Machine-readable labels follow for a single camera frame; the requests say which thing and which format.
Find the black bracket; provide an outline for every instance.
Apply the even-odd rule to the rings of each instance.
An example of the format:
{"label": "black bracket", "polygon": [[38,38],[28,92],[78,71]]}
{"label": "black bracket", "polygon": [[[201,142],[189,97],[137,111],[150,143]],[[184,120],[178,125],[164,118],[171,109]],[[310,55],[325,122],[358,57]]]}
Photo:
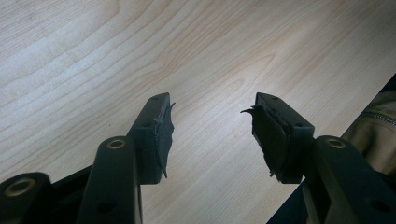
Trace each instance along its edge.
{"label": "black bracket", "polygon": [[140,185],[166,176],[172,146],[169,93],[151,97],[126,136],[100,144],[92,166],[54,184],[17,175],[0,185],[0,223],[142,223]]}
{"label": "black bracket", "polygon": [[350,143],[314,139],[314,126],[273,95],[258,92],[246,112],[271,175],[284,184],[299,184],[305,176],[269,223],[305,223],[306,212],[296,205],[302,193],[314,223],[396,223],[395,182],[374,171]]}

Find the wood grain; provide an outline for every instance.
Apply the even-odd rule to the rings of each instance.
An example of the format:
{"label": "wood grain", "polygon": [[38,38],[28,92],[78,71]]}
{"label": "wood grain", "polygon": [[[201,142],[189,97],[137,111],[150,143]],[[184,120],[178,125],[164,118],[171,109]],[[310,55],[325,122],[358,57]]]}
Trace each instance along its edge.
{"label": "wood grain", "polygon": [[1,1],[0,180],[52,181],[126,134],[151,95],[176,102],[169,178],[146,223],[263,223],[295,186],[269,177],[257,91],[341,135],[396,71],[395,1]]}

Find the metal rivet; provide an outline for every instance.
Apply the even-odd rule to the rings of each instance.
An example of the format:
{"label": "metal rivet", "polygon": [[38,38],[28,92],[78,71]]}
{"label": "metal rivet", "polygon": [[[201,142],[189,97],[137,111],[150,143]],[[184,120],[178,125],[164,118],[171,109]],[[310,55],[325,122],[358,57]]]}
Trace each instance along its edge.
{"label": "metal rivet", "polygon": [[35,180],[29,177],[24,177],[12,183],[6,188],[4,194],[8,197],[16,197],[29,191],[35,186]]}
{"label": "metal rivet", "polygon": [[115,139],[109,143],[107,143],[107,147],[110,149],[118,149],[121,147],[124,147],[126,145],[126,142],[122,139]]}
{"label": "metal rivet", "polygon": [[335,139],[335,138],[326,139],[326,143],[331,147],[336,147],[336,148],[345,148],[346,147],[345,143],[343,143],[340,140]]}

